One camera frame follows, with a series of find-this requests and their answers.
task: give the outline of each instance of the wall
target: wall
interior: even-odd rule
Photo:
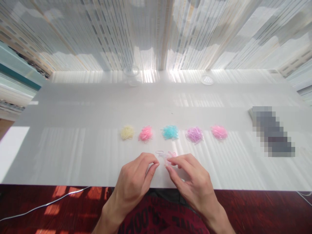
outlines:
[[[309,0],[2,0],[0,7],[0,40],[48,73],[132,64],[280,70],[312,41]]]

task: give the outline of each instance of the transparent container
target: transparent container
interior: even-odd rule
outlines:
[[[214,83],[214,80],[210,76],[208,76],[207,74],[204,74],[204,75],[202,75],[201,82],[204,85],[212,85]]]
[[[135,87],[141,84],[139,73],[140,70],[135,65],[125,67],[125,69],[123,70],[124,79],[131,87]]]

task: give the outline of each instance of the forearm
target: forearm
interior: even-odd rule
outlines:
[[[125,216],[116,210],[111,197],[102,208],[102,213],[92,234],[113,234],[117,233],[119,226]]]
[[[235,233],[224,208],[218,203],[218,208],[214,215],[203,215],[205,225],[211,228],[215,233]]]

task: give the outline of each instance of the red shirt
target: red shirt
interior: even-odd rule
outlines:
[[[201,218],[190,209],[162,198],[144,196],[120,225],[118,234],[123,233],[209,234],[209,231]]]

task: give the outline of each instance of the finger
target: finger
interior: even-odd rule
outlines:
[[[166,167],[170,179],[172,180],[172,182],[175,184],[175,186],[177,187],[177,189],[180,191],[181,189],[183,189],[183,187],[185,186],[184,182],[181,180],[181,178],[178,176],[177,172],[170,166]]]
[[[141,162],[137,166],[136,173],[138,173],[139,176],[145,177],[147,168],[149,167],[149,164],[159,164],[159,161],[153,154],[147,154],[144,158],[142,158]]]
[[[174,158],[168,158],[167,160],[168,162],[171,162],[172,165],[173,164],[178,165],[178,167],[185,170],[189,176],[192,176],[194,167],[188,161],[186,161],[183,157],[178,156]]]
[[[150,166],[149,171],[147,172],[145,179],[144,179],[144,183],[143,183],[144,194],[147,192],[147,190],[149,190],[150,183],[153,179],[153,176],[158,166],[159,166],[159,163],[156,163]]]
[[[180,155],[179,157],[184,158],[194,167],[201,166],[200,162],[192,154],[183,154]]]
[[[173,162],[171,162],[171,165],[172,165],[172,166],[176,166],[176,164],[173,163]],[[182,167],[178,165],[178,168],[181,169]]]
[[[145,157],[147,157],[147,156],[154,156],[155,157],[155,155],[154,154],[152,154],[152,153],[141,153],[136,159],[135,159],[135,161],[142,161],[142,159],[143,158],[145,158]]]

